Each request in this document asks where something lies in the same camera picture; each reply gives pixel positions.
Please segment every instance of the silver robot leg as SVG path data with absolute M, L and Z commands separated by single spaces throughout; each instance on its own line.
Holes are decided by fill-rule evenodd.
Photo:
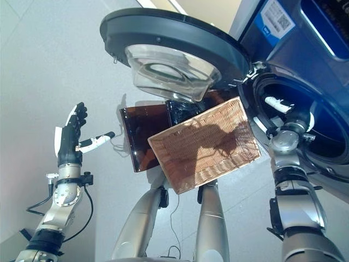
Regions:
M 137 202 L 116 241 L 112 259 L 145 256 L 163 190 L 151 188 Z
M 218 183 L 214 180 L 202 188 L 202 204 L 196 235 L 196 262 L 229 262 L 228 236 Z

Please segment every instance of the qr code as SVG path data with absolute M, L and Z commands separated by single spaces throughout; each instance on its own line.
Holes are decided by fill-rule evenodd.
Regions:
M 291 24 L 290 21 L 288 20 L 288 18 L 285 15 L 282 15 L 278 19 L 278 23 L 279 23 L 279 25 L 281 25 L 283 30 L 285 30 Z

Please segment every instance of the washing machine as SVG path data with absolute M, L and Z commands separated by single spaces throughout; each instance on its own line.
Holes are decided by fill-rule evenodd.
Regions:
M 250 19 L 244 12 L 230 33 L 266 65 L 239 86 L 257 139 L 267 143 L 264 131 L 283 124 L 266 97 L 311 105 L 315 140 L 299 150 L 303 166 L 349 203 L 349 1 L 259 1 Z
M 262 145 L 294 105 L 309 107 L 313 141 L 299 148 L 302 166 L 312 182 L 349 203 L 349 1 L 254 2 L 236 39 L 236 21 L 229 35 L 142 8 L 109 14 L 100 34 L 143 91 L 196 103 L 208 89 L 237 89 Z M 245 13 L 240 8 L 237 17 Z

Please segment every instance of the wicker basket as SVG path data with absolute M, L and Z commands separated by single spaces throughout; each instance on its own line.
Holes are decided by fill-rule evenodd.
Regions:
M 260 156 L 238 97 L 153 135 L 148 142 L 177 194 Z

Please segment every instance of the washing machine door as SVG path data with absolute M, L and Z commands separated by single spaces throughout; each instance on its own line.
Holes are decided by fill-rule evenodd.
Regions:
M 131 8 L 106 16 L 100 26 L 105 50 L 133 71 L 143 91 L 198 102 L 212 86 L 242 80 L 248 55 L 230 35 L 170 11 Z

